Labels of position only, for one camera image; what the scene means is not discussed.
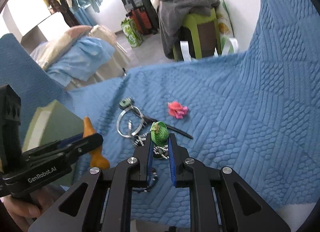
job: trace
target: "patterned bag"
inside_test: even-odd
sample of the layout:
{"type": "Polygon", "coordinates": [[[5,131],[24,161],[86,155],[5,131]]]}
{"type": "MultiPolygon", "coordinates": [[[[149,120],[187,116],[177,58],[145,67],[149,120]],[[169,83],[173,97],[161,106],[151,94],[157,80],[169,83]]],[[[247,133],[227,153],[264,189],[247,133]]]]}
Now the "patterned bag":
{"type": "MultiPolygon", "coordinates": [[[[227,41],[228,38],[234,38],[233,30],[231,26],[231,21],[229,18],[228,10],[226,7],[226,3],[224,0],[219,0],[220,5],[215,8],[217,21],[218,21],[218,28],[220,33],[220,42],[221,42],[221,50],[227,41]]],[[[233,47],[230,47],[229,53],[233,53],[233,47]]]]}
{"type": "Polygon", "coordinates": [[[126,18],[123,20],[121,22],[121,28],[131,47],[138,47],[141,45],[143,38],[133,19],[126,18]]]}

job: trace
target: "green shopping bag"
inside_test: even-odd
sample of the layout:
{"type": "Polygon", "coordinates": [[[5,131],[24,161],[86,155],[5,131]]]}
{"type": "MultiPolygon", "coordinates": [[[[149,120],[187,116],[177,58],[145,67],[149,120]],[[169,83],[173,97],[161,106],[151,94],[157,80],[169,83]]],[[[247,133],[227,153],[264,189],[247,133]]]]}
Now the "green shopping bag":
{"type": "Polygon", "coordinates": [[[141,45],[143,38],[133,19],[126,18],[123,20],[121,22],[121,28],[131,47],[138,47],[141,45]]]}

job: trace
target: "white strap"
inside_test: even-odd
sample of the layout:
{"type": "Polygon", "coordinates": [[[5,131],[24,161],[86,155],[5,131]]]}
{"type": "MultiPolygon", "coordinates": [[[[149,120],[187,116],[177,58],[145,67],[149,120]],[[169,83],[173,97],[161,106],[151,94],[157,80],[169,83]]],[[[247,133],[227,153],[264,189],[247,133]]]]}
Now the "white strap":
{"type": "Polygon", "coordinates": [[[184,62],[191,61],[188,41],[180,41],[180,46],[184,62]]]}
{"type": "Polygon", "coordinates": [[[229,53],[230,47],[233,47],[233,52],[238,53],[239,52],[239,44],[238,40],[235,38],[227,38],[226,42],[224,44],[223,50],[221,55],[227,55],[229,53]]]}

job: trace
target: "pink toy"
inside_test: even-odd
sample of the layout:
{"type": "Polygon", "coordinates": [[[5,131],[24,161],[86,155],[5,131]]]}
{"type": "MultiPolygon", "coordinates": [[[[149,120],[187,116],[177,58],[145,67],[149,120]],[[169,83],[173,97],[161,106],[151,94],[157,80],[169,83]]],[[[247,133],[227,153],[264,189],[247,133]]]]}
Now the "pink toy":
{"type": "Polygon", "coordinates": [[[182,119],[184,115],[188,113],[188,107],[182,106],[177,101],[168,103],[169,115],[176,117],[177,119],[182,119]]]}

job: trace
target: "gray blanket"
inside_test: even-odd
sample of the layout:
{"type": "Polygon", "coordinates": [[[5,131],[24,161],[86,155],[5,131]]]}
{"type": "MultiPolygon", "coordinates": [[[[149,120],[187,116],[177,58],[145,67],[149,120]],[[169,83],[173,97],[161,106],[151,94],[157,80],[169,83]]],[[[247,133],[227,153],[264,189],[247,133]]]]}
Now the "gray blanket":
{"type": "Polygon", "coordinates": [[[169,57],[174,43],[178,40],[179,29],[185,15],[197,13],[210,16],[211,8],[219,4],[219,0],[160,0],[160,36],[166,57],[169,57]]]}

